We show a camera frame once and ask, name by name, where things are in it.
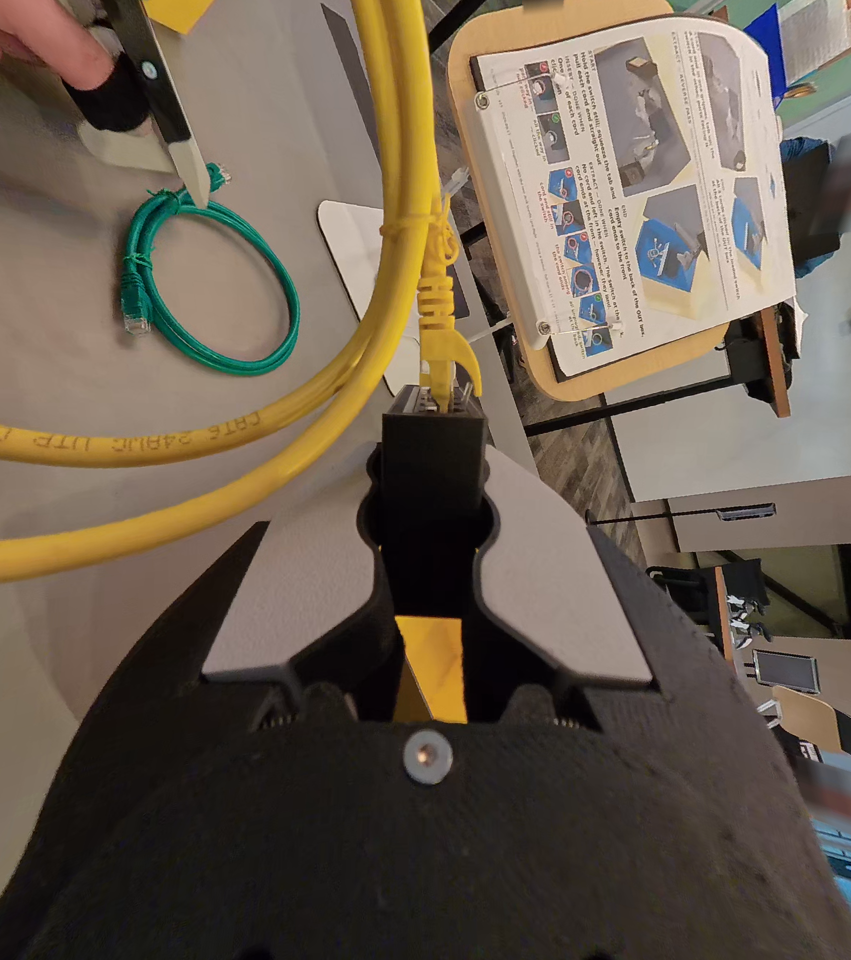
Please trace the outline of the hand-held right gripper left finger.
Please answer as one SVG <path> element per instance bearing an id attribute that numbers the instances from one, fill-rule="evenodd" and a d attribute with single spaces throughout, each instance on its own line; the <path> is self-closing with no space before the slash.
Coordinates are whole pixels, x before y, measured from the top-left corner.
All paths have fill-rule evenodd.
<path id="1" fill-rule="evenodd" d="M 215 640 L 203 678 L 280 685 L 298 708 L 336 686 L 365 721 L 391 721 L 405 648 L 372 536 L 378 446 L 361 444 L 307 498 L 275 514 Z"/>

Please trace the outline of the tan plywood chair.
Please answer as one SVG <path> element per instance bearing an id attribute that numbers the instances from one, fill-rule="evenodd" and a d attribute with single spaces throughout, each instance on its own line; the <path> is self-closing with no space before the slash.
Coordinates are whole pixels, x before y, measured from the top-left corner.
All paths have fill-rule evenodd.
<path id="1" fill-rule="evenodd" d="M 824 700 L 785 686 L 774 686 L 770 700 L 757 713 L 769 729 L 781 728 L 797 740 L 814 746 L 819 755 L 851 757 L 851 715 Z"/>

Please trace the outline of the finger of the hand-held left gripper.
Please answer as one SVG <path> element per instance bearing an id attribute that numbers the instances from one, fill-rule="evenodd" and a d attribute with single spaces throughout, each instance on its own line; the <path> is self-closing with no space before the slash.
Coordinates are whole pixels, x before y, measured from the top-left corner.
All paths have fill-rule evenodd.
<path id="1" fill-rule="evenodd" d="M 192 204 L 205 210 L 212 194 L 212 180 L 195 139 L 169 141 L 168 153 Z"/>

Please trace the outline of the yellow plastic cable bin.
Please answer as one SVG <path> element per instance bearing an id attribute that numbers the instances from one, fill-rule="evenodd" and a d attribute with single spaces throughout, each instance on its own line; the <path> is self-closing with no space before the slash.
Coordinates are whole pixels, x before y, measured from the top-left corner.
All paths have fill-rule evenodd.
<path id="1" fill-rule="evenodd" d="M 214 4 L 213 0 L 149 0 L 144 1 L 147 17 L 179 36 L 188 35 Z"/>

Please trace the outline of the person's left hand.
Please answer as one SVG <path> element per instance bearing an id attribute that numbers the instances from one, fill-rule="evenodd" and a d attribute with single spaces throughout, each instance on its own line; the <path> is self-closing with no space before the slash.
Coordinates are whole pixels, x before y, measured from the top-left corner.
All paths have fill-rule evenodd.
<path id="1" fill-rule="evenodd" d="M 56 1 L 0 1 L 0 61 L 42 64 L 75 90 L 96 90 L 115 69 L 110 54 Z"/>

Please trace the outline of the small grey monitor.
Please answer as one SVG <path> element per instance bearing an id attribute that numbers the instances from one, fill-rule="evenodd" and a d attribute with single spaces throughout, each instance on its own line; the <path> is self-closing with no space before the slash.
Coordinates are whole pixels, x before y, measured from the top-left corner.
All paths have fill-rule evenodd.
<path id="1" fill-rule="evenodd" d="M 818 662 L 813 656 L 757 650 L 753 674 L 756 683 L 763 687 L 782 687 L 811 696 L 822 692 Z"/>

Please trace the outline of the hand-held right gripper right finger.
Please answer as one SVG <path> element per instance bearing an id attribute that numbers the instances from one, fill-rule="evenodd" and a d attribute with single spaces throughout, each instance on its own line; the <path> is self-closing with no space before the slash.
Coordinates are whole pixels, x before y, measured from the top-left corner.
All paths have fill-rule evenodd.
<path id="1" fill-rule="evenodd" d="M 498 722 L 516 691 L 543 689 L 557 718 L 592 724 L 585 691 L 656 680 L 590 527 L 500 450 L 485 451 L 489 532 L 462 620 L 467 720 Z"/>

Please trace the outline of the black ethernet switch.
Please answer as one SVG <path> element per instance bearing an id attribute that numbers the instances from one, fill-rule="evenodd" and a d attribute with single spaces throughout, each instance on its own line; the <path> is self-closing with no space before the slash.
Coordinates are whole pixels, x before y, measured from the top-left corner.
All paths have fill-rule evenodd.
<path id="1" fill-rule="evenodd" d="M 474 561 L 491 529 L 488 439 L 480 403 L 459 387 L 442 412 L 428 388 L 406 385 L 383 415 L 378 534 L 399 616 L 465 616 Z"/>

